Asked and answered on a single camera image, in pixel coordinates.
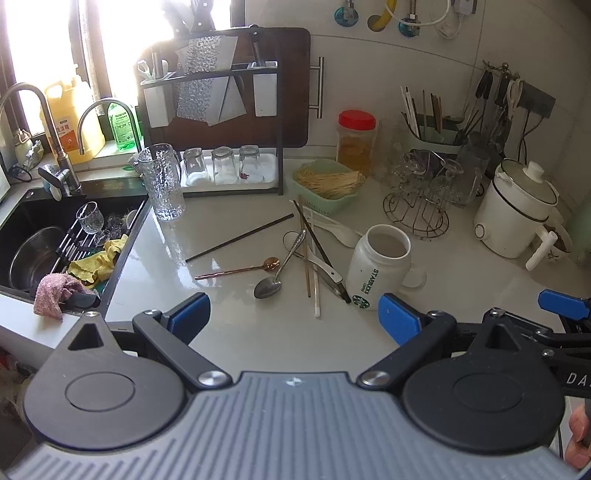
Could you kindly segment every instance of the jar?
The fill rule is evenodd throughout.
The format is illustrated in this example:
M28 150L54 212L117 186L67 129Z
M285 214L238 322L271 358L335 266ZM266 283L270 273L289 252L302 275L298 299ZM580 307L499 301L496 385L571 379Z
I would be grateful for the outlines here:
M337 162L369 177L376 121L370 113L345 110L339 115Z

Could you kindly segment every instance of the yellow plastic jug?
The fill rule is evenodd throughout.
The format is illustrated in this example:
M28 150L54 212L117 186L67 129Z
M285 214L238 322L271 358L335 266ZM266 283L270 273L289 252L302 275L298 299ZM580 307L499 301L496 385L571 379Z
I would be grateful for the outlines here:
M78 123L84 110L92 104L92 93L88 82L83 82L79 75L74 75L70 83L64 80L52 83L45 89L45 95L49 103L49 110L56 125L57 135L60 137L61 146L64 148L72 163L82 163L92 160L100 149L105 146L105 137L100 130L99 119L96 111L91 111L84 120L82 138L84 140L84 155L80 155L78 136ZM47 125L43 114L40 112L43 128L47 131ZM56 150L51 145L53 154Z

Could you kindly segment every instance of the white electric pot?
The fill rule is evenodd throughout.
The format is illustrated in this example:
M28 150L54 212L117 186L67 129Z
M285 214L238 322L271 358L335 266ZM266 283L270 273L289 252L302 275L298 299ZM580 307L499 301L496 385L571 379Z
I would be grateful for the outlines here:
M533 270L558 240L554 232L544 228L550 210L558 203L558 192L542 179L543 174L537 163L524 167L505 159L474 219L476 236L505 258L517 258L539 236L542 244L525 264L527 270Z

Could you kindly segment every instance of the black sink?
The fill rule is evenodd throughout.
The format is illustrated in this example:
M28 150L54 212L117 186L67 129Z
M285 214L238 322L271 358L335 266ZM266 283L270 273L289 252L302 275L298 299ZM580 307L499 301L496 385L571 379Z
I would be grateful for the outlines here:
M49 226L68 231L74 223L77 210L86 202L95 201L105 218L110 213L126 215L142 207L101 296L100 306L96 309L105 314L123 264L150 209L147 200L146 189L137 177L83 182L82 194L64 197L60 202L55 201L44 189L27 191L0 227L0 293L33 302L28 291L11 288L8 275L18 248L34 233Z

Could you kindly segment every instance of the cutting board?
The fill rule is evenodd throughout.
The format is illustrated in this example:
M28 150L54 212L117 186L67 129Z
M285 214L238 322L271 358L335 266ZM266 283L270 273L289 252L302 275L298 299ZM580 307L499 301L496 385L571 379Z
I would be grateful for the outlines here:
M238 45L234 63L254 61L248 31L238 32ZM284 147L303 147L308 141L308 121L310 103L310 33L304 28L265 28L260 39L261 53L264 60L278 60L280 67L280 88L283 98L283 145ZM277 42L278 58L275 58ZM162 58L168 61L170 70L178 63L175 51L179 41L170 40L160 43ZM142 58L150 68L152 61L149 50ZM144 134L152 144L169 143L176 150L183 151L191 147L203 149L227 145L239 148L242 145L255 144L260 147L274 147L278 117L257 117L254 112L254 91L252 76L243 75L238 81L246 115L209 127L205 122L175 117L167 127L150 128L142 119ZM143 78L137 76L139 83Z

